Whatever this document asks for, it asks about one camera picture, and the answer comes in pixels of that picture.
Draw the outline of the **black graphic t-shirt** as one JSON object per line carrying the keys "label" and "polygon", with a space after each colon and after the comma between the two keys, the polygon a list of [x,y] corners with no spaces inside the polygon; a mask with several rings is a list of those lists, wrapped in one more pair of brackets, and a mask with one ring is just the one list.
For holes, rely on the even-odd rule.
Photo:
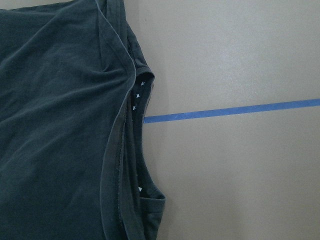
{"label": "black graphic t-shirt", "polygon": [[0,237],[154,240],[142,149],[155,76],[121,0],[0,12]]}

